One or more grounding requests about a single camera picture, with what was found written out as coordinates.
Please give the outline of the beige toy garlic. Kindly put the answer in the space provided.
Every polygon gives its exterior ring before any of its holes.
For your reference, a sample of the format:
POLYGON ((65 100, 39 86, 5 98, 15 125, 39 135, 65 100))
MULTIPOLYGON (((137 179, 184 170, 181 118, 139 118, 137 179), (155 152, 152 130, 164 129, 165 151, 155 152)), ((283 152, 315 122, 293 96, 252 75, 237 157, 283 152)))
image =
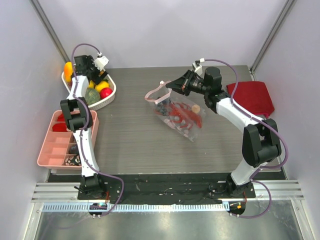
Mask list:
POLYGON ((191 111, 195 114, 198 114, 201 110, 201 107, 197 104, 194 104, 192 107, 191 107, 191 111))

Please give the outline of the black toy grapes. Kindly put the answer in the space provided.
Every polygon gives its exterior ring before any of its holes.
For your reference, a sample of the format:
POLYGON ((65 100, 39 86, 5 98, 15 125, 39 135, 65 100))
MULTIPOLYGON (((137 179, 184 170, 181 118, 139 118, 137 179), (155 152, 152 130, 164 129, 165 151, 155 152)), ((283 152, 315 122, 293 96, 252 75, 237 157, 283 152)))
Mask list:
POLYGON ((170 99, 163 100, 155 106, 155 113, 161 116, 169 116, 172 108, 170 99))

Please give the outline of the clear zip top bag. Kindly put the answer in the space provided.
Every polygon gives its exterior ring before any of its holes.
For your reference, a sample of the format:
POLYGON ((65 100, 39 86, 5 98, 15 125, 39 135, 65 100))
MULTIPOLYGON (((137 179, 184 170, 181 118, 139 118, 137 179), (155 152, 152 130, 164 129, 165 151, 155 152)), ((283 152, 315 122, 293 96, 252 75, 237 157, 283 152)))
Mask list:
POLYGON ((169 83, 161 81, 157 88, 144 96, 144 100, 168 127, 194 142, 203 127, 206 112, 198 104, 166 87, 169 83))

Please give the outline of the red plastic lobster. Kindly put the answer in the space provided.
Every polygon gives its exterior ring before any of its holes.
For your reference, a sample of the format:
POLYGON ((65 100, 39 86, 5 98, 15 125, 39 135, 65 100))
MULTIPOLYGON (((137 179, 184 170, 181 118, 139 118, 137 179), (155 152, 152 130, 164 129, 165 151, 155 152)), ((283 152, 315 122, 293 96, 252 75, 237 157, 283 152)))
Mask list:
POLYGON ((157 115, 166 117, 170 124, 178 124, 180 129, 191 130, 194 126, 199 129, 202 128, 203 117, 201 116, 201 110, 198 114, 195 114, 191 111, 192 106, 184 102, 171 102, 170 106, 171 112, 169 113, 169 116, 157 115))

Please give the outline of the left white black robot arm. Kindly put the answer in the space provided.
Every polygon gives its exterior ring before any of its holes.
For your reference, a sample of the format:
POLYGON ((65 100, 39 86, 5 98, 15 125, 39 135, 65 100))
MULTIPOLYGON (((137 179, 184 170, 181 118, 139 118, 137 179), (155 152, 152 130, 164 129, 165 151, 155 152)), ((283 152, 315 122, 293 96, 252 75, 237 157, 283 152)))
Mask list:
POLYGON ((63 78, 71 89, 66 100, 60 102, 66 127, 73 133, 78 147, 81 165, 79 192, 90 198, 102 199, 107 188, 99 176, 100 169, 94 155, 92 143, 93 117, 85 100, 90 81, 99 84, 108 75, 105 66, 109 60, 102 53, 96 58, 91 55, 80 55, 74 58, 75 63, 67 62, 63 78))

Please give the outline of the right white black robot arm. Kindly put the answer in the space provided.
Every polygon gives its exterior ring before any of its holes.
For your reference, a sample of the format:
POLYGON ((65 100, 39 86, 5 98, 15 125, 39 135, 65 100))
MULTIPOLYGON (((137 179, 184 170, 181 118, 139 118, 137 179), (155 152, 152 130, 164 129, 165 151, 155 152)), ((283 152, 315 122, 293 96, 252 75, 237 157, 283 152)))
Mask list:
POLYGON ((205 105, 226 118, 243 134, 242 161, 226 178, 226 193, 233 198, 242 195, 250 180, 259 170, 282 153, 278 127, 274 120, 252 116, 243 107, 236 106, 231 96, 222 89, 222 75, 217 67, 208 67, 200 77, 188 70, 180 78, 165 85, 184 96, 191 92, 203 95, 205 105))

